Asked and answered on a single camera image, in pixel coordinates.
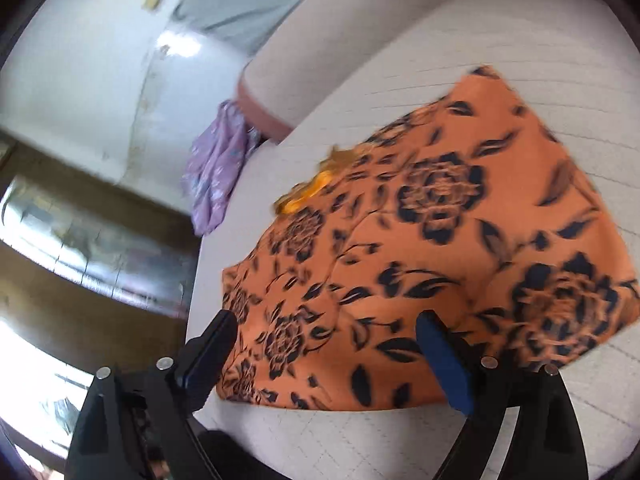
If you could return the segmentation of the pink bolster pillow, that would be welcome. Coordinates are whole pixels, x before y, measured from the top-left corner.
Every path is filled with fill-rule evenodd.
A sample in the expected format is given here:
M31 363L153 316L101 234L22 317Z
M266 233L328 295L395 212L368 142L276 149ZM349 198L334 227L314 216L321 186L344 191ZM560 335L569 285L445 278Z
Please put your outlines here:
M304 0L247 63L236 102L283 141L355 70L447 0Z

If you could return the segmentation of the beige quilted bed cover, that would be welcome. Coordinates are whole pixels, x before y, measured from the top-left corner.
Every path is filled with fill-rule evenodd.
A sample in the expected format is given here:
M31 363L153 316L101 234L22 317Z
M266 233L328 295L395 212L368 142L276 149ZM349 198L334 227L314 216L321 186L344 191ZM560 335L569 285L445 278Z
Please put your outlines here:
M250 159L224 223L201 248L188 333L222 305L222 274L244 260L335 154L492 68L560 141L604 201L639 285L639 53L601 0L450 0L333 91L281 143ZM639 441L639 315L559 366L591 477ZM463 425L445 401L332 411L231 402L217 390L196 415L294 479L429 479Z

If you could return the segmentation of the orange black floral garment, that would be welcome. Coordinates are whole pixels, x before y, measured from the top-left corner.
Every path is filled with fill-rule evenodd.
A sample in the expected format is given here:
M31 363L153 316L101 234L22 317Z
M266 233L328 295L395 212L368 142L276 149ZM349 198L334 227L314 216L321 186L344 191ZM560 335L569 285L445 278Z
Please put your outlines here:
M480 66L281 200L222 305L221 399L390 410L442 400L421 312L485 356L562 366L638 318L639 285L588 177Z

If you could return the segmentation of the dark wooden wardrobe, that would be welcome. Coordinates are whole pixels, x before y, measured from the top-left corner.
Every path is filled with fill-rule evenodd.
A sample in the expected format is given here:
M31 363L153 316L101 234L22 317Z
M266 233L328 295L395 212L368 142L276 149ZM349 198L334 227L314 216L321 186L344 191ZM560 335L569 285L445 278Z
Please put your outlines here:
M186 336L198 240L183 214L1 140L1 419L58 474L93 373Z

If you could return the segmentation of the purple floral garment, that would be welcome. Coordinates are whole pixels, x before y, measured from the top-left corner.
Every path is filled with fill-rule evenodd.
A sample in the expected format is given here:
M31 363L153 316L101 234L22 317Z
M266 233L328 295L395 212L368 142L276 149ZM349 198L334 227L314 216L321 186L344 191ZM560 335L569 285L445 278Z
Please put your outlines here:
M237 102L222 102L214 121L192 143L182 176L196 236L206 236L224 221L231 194L262 135Z

